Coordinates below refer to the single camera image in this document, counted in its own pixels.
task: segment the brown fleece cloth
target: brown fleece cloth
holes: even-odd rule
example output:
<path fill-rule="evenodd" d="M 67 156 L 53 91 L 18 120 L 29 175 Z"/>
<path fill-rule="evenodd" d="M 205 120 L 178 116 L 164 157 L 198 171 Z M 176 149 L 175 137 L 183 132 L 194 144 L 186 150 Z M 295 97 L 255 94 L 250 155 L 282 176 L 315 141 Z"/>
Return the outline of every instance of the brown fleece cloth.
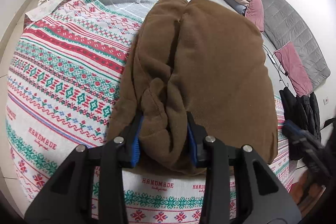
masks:
<path fill-rule="evenodd" d="M 271 163 L 278 121 L 262 44 L 253 23 L 212 1 L 159 0 L 132 45 L 108 139 L 139 108 L 146 159 L 195 174 L 186 145 L 189 111 L 208 135 L 235 147 L 249 144 Z"/>

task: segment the pink pillow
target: pink pillow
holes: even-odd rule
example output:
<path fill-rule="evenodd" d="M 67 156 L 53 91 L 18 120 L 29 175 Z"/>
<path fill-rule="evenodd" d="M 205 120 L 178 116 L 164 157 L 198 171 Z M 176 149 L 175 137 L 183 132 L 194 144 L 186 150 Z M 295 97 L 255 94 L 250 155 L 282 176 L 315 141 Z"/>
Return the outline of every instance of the pink pillow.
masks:
<path fill-rule="evenodd" d="M 292 82 L 298 96 L 309 95 L 313 91 L 313 85 L 303 66 L 301 59 L 292 42 L 288 42 L 282 48 L 274 52 Z"/>
<path fill-rule="evenodd" d="M 253 22 L 260 32 L 265 30 L 264 28 L 264 7 L 261 0 L 251 0 L 247 6 L 245 17 Z"/>

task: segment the black jacket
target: black jacket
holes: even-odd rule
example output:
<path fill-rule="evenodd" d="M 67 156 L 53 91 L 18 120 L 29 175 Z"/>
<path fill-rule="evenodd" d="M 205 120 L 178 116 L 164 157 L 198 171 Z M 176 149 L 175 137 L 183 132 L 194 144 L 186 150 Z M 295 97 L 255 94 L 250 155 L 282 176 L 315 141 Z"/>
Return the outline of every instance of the black jacket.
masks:
<path fill-rule="evenodd" d="M 291 120 L 301 129 L 308 130 L 317 140 L 321 141 L 320 112 L 315 93 L 312 92 L 310 96 L 294 97 L 287 87 L 279 92 L 285 119 Z M 289 145 L 289 154 L 291 160 L 301 158 L 301 153 L 295 151 L 292 145 Z"/>

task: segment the bed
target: bed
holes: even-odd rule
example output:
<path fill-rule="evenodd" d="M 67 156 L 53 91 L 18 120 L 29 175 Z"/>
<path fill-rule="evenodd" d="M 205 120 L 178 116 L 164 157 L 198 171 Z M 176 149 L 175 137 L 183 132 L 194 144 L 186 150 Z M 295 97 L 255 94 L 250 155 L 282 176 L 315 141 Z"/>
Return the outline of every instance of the bed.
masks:
<path fill-rule="evenodd" d="M 80 143 L 102 145 L 109 115 L 133 39 L 157 0 L 56 0 L 27 13 L 25 29 L 8 74 L 6 130 L 21 186 L 32 201 L 67 155 Z M 212 0 L 233 10 L 223 0 Z M 274 50 L 262 35 L 264 45 Z M 269 166 L 287 190 L 296 162 L 281 133 L 284 111 L 278 71 L 265 62 L 278 115 L 278 156 Z M 290 82 L 289 88 L 294 92 Z M 198 223 L 205 178 L 123 171 L 130 223 Z M 98 217 L 99 168 L 95 170 L 92 216 Z M 230 218 L 236 216 L 230 178 Z"/>

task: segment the metal screw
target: metal screw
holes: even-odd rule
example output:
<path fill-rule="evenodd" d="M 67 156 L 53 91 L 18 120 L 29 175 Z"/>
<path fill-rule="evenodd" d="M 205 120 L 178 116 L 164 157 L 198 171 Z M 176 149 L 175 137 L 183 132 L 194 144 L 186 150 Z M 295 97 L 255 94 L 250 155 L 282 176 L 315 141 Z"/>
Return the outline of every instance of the metal screw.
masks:
<path fill-rule="evenodd" d="M 213 143 L 216 140 L 216 138 L 214 136 L 206 136 L 205 137 L 205 141 L 208 143 Z"/>
<path fill-rule="evenodd" d="M 115 137 L 113 140 L 115 143 L 123 143 L 124 142 L 124 138 L 123 137 Z"/>
<path fill-rule="evenodd" d="M 252 146 L 251 145 L 244 145 L 243 146 L 243 150 L 245 151 L 245 152 L 251 152 L 252 150 L 253 150 L 253 148 L 252 148 Z"/>
<path fill-rule="evenodd" d="M 86 146 L 83 144 L 77 145 L 76 146 L 76 151 L 77 152 L 83 152 L 86 149 Z"/>

